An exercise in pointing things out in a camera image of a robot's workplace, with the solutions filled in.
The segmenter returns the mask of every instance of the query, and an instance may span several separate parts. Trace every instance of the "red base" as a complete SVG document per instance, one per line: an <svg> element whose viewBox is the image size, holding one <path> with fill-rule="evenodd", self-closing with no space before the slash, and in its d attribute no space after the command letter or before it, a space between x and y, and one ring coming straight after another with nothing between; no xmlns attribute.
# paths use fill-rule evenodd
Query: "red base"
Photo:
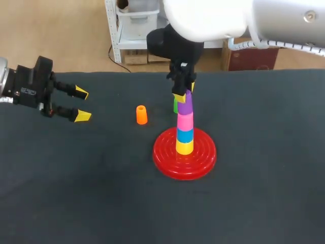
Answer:
<svg viewBox="0 0 325 244"><path fill-rule="evenodd" d="M190 155L176 152L176 127L164 131L153 146L153 160L165 175L179 180L198 179L209 173L217 160L211 137L194 128L194 151Z"/></svg>

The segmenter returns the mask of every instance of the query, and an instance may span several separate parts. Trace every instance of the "white cable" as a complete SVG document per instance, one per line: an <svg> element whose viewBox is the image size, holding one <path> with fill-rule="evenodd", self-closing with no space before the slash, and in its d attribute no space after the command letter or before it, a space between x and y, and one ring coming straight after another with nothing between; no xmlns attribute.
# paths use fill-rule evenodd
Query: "white cable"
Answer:
<svg viewBox="0 0 325 244"><path fill-rule="evenodd" d="M9 97L0 97L0 103L13 103L14 99Z"/></svg>
<svg viewBox="0 0 325 244"><path fill-rule="evenodd" d="M255 46L259 49L268 49L270 47L269 44L266 42L263 42L258 37L258 31L257 31L257 26L256 26L256 20L255 20L254 7L253 7L252 0L250 0L250 4L247 6L246 19L247 19L249 34L250 34Z"/></svg>
<svg viewBox="0 0 325 244"><path fill-rule="evenodd" d="M292 43L284 43L284 42L276 42L276 41L266 41L262 40L262 44L272 46L272 47L284 47L293 50L308 52L312 54L316 54L318 56L325 56L325 49L319 47L309 47L304 45L292 44ZM228 40L228 48L232 51L237 51L241 49L257 47L253 41L242 42L238 44L234 44L234 38L229 38Z"/></svg>

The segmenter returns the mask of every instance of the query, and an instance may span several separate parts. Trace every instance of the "orange peg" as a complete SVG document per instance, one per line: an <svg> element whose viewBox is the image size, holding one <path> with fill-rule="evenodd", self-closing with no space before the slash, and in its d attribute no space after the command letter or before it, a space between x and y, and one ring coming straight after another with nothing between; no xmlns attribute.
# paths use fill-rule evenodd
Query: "orange peg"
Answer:
<svg viewBox="0 0 325 244"><path fill-rule="evenodd" d="M145 125L148 122L147 109L145 106L140 105L137 107L137 123Z"/></svg>

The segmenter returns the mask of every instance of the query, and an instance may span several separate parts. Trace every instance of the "robotic arm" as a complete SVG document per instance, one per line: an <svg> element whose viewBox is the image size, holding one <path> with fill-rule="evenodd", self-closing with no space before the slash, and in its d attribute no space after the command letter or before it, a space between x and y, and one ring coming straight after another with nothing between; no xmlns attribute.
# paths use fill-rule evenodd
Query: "robotic arm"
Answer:
<svg viewBox="0 0 325 244"><path fill-rule="evenodd" d="M90 113L76 108L57 106L51 101L54 89L71 97L84 100L88 97L88 92L78 86L57 81L52 67L52 60L40 56L34 68L18 66L13 70L7 67L7 60L0 57L0 102L38 108L46 117L56 114L72 122L89 120Z"/></svg>
<svg viewBox="0 0 325 244"><path fill-rule="evenodd" d="M324 0L163 0L170 24L149 33L148 50L171 59L168 79L178 102L192 90L205 41L231 50L285 47L325 56ZM234 44L234 38L251 37Z"/></svg>

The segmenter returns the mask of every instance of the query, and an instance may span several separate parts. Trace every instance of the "ring stacking toy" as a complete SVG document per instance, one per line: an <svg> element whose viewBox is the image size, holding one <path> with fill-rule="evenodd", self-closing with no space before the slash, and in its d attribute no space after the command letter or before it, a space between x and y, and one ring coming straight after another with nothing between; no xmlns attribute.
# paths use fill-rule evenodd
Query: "ring stacking toy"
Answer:
<svg viewBox="0 0 325 244"><path fill-rule="evenodd" d="M157 168L171 178L198 179L213 169L217 150L211 137L193 126L191 91L187 90L185 103L177 106L177 127L158 136L153 160Z"/></svg>

